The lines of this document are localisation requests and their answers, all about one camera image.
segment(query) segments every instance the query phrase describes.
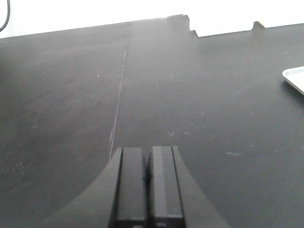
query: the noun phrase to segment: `white wall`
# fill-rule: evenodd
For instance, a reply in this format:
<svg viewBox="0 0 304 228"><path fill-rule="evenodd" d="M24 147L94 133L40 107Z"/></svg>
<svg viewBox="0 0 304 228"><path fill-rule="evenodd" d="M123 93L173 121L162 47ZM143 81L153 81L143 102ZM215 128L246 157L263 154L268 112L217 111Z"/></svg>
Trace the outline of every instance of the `white wall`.
<svg viewBox="0 0 304 228"><path fill-rule="evenodd" d="M0 38L185 14L199 36L304 23L303 0L11 0ZM6 0L0 0L0 24Z"/></svg>
<svg viewBox="0 0 304 228"><path fill-rule="evenodd" d="M173 0L11 0L11 20L0 38L182 14ZM6 0L0 0L0 23Z"/></svg>

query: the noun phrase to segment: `black table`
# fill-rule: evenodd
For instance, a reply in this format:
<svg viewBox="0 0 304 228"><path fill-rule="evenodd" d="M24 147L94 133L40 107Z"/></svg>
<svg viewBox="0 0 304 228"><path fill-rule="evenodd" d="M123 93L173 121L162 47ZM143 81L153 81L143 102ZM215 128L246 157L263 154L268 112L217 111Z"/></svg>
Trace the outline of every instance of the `black table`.
<svg viewBox="0 0 304 228"><path fill-rule="evenodd" d="M197 38L174 16L0 39L0 227L36 227L117 147L177 145L234 228L304 224L304 25Z"/></svg>

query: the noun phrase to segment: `black cable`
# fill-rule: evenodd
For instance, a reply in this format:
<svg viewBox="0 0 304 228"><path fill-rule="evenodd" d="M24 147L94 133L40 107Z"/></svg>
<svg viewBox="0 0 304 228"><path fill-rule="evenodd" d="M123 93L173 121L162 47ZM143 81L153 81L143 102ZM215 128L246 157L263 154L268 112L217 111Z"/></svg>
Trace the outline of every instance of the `black cable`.
<svg viewBox="0 0 304 228"><path fill-rule="evenodd" d="M4 25L0 28L0 32L5 29L5 27L8 25L9 20L10 20L10 0L7 0L7 1L8 1L8 14L6 16L6 20L4 22Z"/></svg>

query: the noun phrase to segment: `gray surface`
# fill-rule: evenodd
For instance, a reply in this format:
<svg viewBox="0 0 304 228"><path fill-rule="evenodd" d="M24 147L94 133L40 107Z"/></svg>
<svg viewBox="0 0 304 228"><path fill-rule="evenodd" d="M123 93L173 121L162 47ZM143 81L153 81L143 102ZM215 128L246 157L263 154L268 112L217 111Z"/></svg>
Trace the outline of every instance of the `gray surface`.
<svg viewBox="0 0 304 228"><path fill-rule="evenodd" d="M140 148L124 148L119 184L118 228L146 227L146 164Z"/></svg>
<svg viewBox="0 0 304 228"><path fill-rule="evenodd" d="M175 144L232 227L302 227L304 98L281 73L303 43L304 25L197 38L183 16L0 39L0 226L98 176L122 77L114 149Z"/></svg>
<svg viewBox="0 0 304 228"><path fill-rule="evenodd" d="M231 228L195 183L176 146L172 147L172 152L186 227Z"/></svg>
<svg viewBox="0 0 304 228"><path fill-rule="evenodd" d="M46 218L39 228L115 228L122 150L77 198Z"/></svg>
<svg viewBox="0 0 304 228"><path fill-rule="evenodd" d="M153 147L150 185L150 210L155 227L181 228L183 214L171 147Z"/></svg>

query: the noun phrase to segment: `dust speck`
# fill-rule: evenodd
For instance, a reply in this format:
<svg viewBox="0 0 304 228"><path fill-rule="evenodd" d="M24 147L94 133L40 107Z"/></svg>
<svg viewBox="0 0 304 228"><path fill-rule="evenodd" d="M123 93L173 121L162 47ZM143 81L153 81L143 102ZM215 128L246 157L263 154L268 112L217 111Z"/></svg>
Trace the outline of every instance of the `dust speck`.
<svg viewBox="0 0 304 228"><path fill-rule="evenodd" d="M226 152L226 154L227 155L230 155L230 156L236 156L236 157L238 157L238 156L242 156L242 153L239 153L239 152Z"/></svg>
<svg viewBox="0 0 304 228"><path fill-rule="evenodd" d="M173 136L173 135L174 135L174 133L175 133L175 132L174 132L174 131L172 131L172 132L169 132L169 133L168 133L168 135L169 135L169 136Z"/></svg>
<svg viewBox="0 0 304 228"><path fill-rule="evenodd" d="M285 151L284 151L284 149L283 149L283 150L274 149L272 152L273 152L273 153L284 153Z"/></svg>

